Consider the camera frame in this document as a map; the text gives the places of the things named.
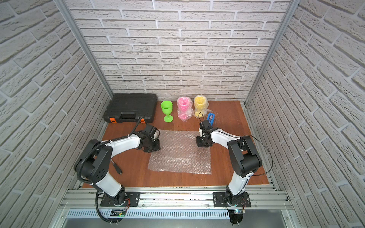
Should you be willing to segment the green plastic wine glass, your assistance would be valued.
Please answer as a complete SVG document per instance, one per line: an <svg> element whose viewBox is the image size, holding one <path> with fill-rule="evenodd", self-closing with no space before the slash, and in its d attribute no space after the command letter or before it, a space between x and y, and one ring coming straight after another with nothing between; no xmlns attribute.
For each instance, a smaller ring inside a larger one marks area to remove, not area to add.
<svg viewBox="0 0 365 228"><path fill-rule="evenodd" d="M170 123L173 121L173 116L171 115L173 111L173 103L171 101L163 101L161 103L162 112L165 114L164 121Z"/></svg>

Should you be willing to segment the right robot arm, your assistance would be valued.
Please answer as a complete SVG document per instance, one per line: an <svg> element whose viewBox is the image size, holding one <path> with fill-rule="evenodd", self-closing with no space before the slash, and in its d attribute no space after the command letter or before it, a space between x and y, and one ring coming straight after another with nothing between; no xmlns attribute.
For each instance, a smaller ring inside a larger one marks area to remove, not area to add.
<svg viewBox="0 0 365 228"><path fill-rule="evenodd" d="M198 147L212 147L219 144L228 149L233 176L227 185L230 197L241 195L250 178L262 166L262 159L251 136L236 136L221 129L201 125L196 138Z"/></svg>

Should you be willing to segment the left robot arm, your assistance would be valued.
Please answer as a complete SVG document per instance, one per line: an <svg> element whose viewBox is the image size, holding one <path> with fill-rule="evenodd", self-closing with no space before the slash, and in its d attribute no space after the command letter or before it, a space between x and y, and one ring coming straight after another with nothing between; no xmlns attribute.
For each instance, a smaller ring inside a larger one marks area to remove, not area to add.
<svg viewBox="0 0 365 228"><path fill-rule="evenodd" d="M138 132L115 140L89 141L74 164L78 180L110 197L118 196L122 185L109 173L109 165L114 156L132 149L143 150L145 153L159 151L159 137Z"/></svg>

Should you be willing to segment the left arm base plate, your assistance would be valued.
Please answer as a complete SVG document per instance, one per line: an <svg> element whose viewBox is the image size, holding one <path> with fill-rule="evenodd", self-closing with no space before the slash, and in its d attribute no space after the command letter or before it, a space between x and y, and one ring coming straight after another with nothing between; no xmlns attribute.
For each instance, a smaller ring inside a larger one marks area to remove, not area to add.
<svg viewBox="0 0 365 228"><path fill-rule="evenodd" d="M115 197L104 194L101 198L102 207L137 207L140 199L140 192L122 192Z"/></svg>

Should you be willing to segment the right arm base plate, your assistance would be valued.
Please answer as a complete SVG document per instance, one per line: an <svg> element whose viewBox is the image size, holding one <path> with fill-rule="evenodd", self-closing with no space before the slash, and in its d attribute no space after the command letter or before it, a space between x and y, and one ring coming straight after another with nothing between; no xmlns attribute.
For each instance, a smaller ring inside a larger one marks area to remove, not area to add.
<svg viewBox="0 0 365 228"><path fill-rule="evenodd" d="M243 192L239 195L231 195L229 192L214 192L213 204L215 207L251 207L251 200L247 192Z"/></svg>

